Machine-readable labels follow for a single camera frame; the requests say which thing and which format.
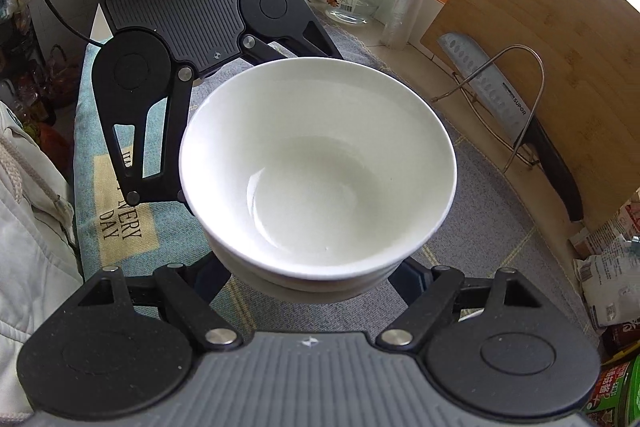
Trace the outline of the white plastic food bag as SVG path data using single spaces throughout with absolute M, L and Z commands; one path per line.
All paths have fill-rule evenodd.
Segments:
M 598 255 L 574 261 L 590 319 L 598 329 L 639 318 L 639 237 L 620 236 Z

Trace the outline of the bamboo cutting board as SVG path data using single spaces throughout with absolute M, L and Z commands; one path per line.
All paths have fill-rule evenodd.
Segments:
M 639 187 L 639 13 L 626 0 L 448 0 L 422 44 L 454 31 L 488 55 L 534 109 L 579 188 L 585 222 L 614 217 Z

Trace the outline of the green lidded sauce jar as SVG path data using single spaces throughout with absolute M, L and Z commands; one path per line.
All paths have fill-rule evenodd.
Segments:
M 638 426 L 639 404 L 639 358 L 635 357 L 603 367 L 582 411 L 598 426 Z

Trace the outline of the white jacket torso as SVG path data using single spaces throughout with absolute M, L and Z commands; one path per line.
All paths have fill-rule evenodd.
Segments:
M 32 415 L 17 355 L 82 284 L 70 186 L 8 106 L 1 106 L 1 424 Z

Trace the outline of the red white clipped food bag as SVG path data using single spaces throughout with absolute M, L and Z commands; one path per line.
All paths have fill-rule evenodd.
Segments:
M 620 237 L 625 241 L 631 241 L 634 236 L 638 236 L 639 216 L 639 191 L 635 191 L 631 198 L 616 211 L 613 218 L 593 230 L 583 227 L 570 238 L 570 243 L 579 258 L 600 255 Z

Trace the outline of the dark soy sauce bottle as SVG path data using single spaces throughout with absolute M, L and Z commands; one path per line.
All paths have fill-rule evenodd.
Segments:
M 605 355 L 610 359 L 639 341 L 639 320 L 608 326 L 601 335 Z

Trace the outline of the white bowl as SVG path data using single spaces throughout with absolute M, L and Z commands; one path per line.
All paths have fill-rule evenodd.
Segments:
M 214 254 L 222 265 L 243 283 L 267 296 L 288 303 L 338 303 L 354 298 L 381 284 L 398 268 L 398 265 L 392 265 L 385 270 L 356 277 L 355 280 L 310 281 L 273 275 L 270 281 L 244 261 L 225 251 L 214 251 Z
M 286 58 L 225 81 L 182 137 L 183 194 L 209 238 L 278 277 L 340 281 L 412 255 L 456 194 L 449 135 L 373 68 Z

